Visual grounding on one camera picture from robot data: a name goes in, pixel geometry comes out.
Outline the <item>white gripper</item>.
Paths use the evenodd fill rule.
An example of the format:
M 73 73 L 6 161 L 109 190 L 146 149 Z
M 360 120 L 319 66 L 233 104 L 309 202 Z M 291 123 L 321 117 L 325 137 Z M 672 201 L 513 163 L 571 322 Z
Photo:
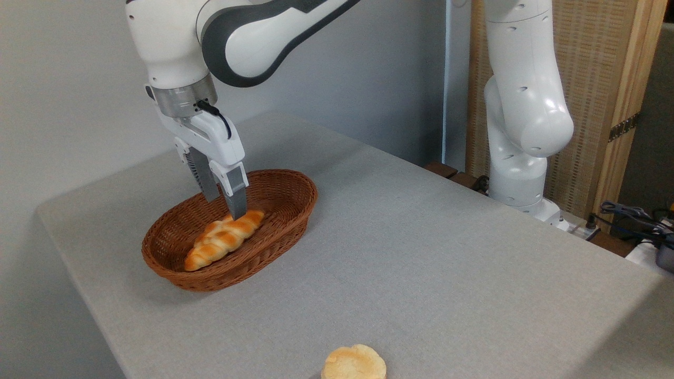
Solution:
M 239 134 L 229 118 L 200 111 L 192 117 L 167 117 L 154 106 L 162 125 L 173 134 L 173 143 L 181 161 L 190 168 L 208 202 L 221 196 L 221 188 L 233 220 L 246 215 L 246 188 L 250 184 L 243 159 L 245 151 Z

